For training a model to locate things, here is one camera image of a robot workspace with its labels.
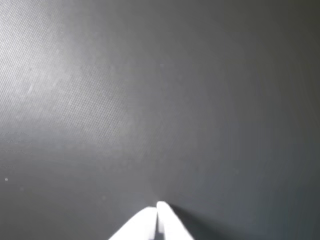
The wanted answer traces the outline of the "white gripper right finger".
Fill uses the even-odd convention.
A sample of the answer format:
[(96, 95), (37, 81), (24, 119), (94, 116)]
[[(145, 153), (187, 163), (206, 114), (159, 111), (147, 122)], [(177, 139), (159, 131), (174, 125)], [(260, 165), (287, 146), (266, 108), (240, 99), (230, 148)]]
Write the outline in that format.
[(156, 203), (158, 231), (165, 240), (194, 240), (174, 210), (165, 201)]

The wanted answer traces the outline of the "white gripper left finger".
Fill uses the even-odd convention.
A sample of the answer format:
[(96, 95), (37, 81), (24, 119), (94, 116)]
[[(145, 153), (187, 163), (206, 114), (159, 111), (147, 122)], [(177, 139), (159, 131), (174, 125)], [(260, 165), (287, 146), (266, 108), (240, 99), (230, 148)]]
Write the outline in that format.
[(157, 216), (155, 207), (145, 207), (126, 221), (109, 240), (153, 240)]

